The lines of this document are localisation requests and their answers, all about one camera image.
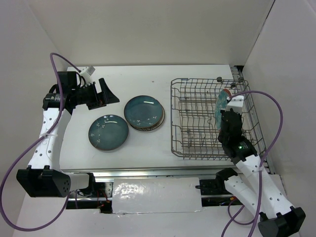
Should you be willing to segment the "red teal floral plate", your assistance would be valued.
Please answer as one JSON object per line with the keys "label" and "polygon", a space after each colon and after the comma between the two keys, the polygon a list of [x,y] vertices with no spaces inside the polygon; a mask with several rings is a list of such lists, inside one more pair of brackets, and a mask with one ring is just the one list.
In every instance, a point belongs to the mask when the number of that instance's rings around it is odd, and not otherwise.
{"label": "red teal floral plate", "polygon": [[229,89],[223,89],[217,95],[216,103],[215,103],[215,127],[217,130],[221,128],[221,110],[224,110],[228,104],[227,98],[230,98],[232,95]]}

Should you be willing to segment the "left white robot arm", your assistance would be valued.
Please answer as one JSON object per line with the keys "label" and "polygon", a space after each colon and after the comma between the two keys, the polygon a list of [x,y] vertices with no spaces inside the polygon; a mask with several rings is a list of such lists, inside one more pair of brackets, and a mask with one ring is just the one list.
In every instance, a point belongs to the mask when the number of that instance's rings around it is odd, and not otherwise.
{"label": "left white robot arm", "polygon": [[80,190],[86,197],[97,193],[97,184],[92,173],[64,173],[60,169],[60,153],[64,134],[78,105],[87,105],[89,110],[119,99],[111,92],[103,78],[99,79],[101,91],[95,82],[74,71],[59,71],[61,82],[52,86],[43,99],[43,122],[39,142],[26,169],[17,171],[17,181],[33,198],[64,198],[70,192]]}

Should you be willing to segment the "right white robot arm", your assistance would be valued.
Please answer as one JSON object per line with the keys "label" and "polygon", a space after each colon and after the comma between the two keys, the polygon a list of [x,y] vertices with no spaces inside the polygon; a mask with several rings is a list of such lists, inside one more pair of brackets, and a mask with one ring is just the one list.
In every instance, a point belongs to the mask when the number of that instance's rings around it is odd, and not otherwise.
{"label": "right white robot arm", "polygon": [[262,236],[288,237],[297,233],[306,214],[283,195],[261,165],[256,149],[242,134],[240,114],[232,109],[221,111],[218,140],[249,184],[244,184],[234,170],[227,168],[217,174],[216,190],[232,193],[253,214],[253,226],[258,227]]}

